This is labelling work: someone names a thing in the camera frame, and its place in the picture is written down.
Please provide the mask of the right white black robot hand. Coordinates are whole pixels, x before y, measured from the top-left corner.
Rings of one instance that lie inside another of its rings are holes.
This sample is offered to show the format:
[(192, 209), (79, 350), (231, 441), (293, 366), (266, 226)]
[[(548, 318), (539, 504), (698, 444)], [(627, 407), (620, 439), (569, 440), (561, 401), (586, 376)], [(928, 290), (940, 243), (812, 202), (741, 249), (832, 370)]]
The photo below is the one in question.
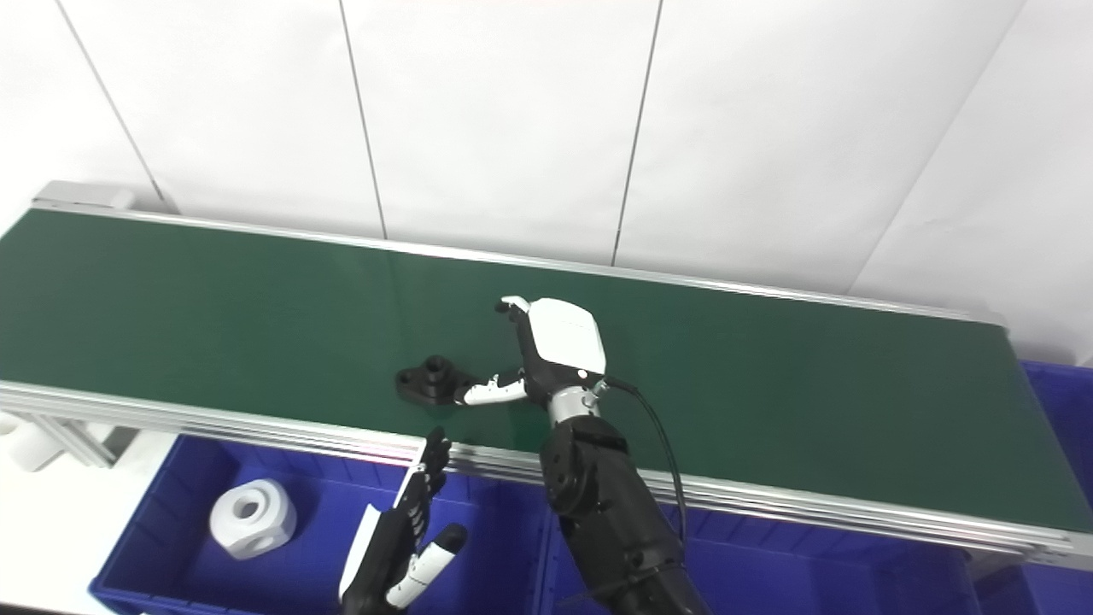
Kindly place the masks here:
[(460, 386), (454, 402), (484, 406), (527, 400), (551, 415), (574, 405), (581, 406), (578, 415), (596, 413), (578, 401), (606, 376), (606, 348), (593, 315), (554, 297), (503, 296), (495, 310), (515, 327), (519, 366)]

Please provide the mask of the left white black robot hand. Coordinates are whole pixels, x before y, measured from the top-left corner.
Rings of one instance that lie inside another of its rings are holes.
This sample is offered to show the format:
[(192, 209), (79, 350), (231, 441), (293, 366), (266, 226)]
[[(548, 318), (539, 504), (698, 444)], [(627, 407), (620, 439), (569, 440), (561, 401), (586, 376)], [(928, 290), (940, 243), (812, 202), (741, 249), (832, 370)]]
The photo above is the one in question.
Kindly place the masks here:
[(451, 447), (444, 428), (434, 428), (406, 469), (393, 505), (366, 507), (338, 586), (341, 614), (406, 614), (465, 548), (468, 530), (457, 522), (425, 540)]

